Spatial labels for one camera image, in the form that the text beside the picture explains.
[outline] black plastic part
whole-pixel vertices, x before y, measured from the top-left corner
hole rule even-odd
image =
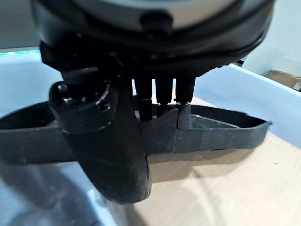
[[[99,63],[114,53],[121,75],[179,78],[238,61],[262,42],[274,0],[262,0],[251,11],[246,2],[238,0],[204,23],[156,41],[109,26],[69,0],[32,0],[32,11],[41,39],[64,54]]]
[[[147,198],[151,191],[148,164],[127,90],[111,84],[105,99],[65,106],[57,104],[59,84],[53,85],[49,104],[91,182],[117,203]],[[99,111],[99,101],[110,102],[110,109]]]
[[[173,32],[173,19],[166,12],[148,12],[140,19],[143,31],[150,40],[159,40]]]
[[[178,129],[192,129],[192,120],[191,120],[191,105],[178,105]]]
[[[152,83],[151,79],[135,79],[135,88],[138,97],[139,116],[141,121],[152,120]]]
[[[168,103],[172,101],[173,95],[173,79],[161,78],[156,79],[156,98],[160,104],[157,106],[157,117],[168,112]]]
[[[177,78],[175,87],[176,102],[180,104],[190,103],[193,98],[194,84],[196,78]]]
[[[157,106],[153,105],[154,114],[156,114]],[[168,113],[139,124],[146,147],[145,151],[148,155],[225,148],[255,148],[264,140],[269,126],[265,120],[248,116],[245,113],[192,105],[192,128],[180,129],[177,128],[179,106],[170,105]],[[45,121],[53,119],[53,116],[48,114],[47,102],[30,106],[26,108],[26,111],[23,109],[20,112],[22,114],[16,111],[0,119],[0,142],[3,144],[0,148],[2,161],[23,165],[75,160],[75,156],[66,141],[62,139],[62,134],[57,126],[45,127],[46,125],[43,125],[44,127],[35,128],[42,125],[36,120],[39,117],[35,118],[32,115],[43,116]],[[14,120],[16,116],[28,129],[18,129],[19,124]],[[96,146],[99,148],[92,156],[99,154],[98,158],[102,158],[101,144],[107,142],[107,136],[97,139]],[[110,141],[113,143],[111,145],[119,145],[121,142],[115,144],[114,140],[115,138]],[[110,152],[103,151],[105,152],[104,156],[110,154]]]

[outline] robotic arm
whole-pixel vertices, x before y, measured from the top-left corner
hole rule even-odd
[[[106,198],[126,204],[151,192],[149,155],[258,146],[266,121],[188,103],[196,77],[238,61],[262,42],[273,4],[32,0],[43,63],[63,81],[52,86],[48,103],[0,119],[3,150],[11,150],[2,159],[77,160]],[[151,102],[152,79],[158,104]],[[170,104],[173,79],[176,105]],[[47,127],[53,120],[58,126]]]

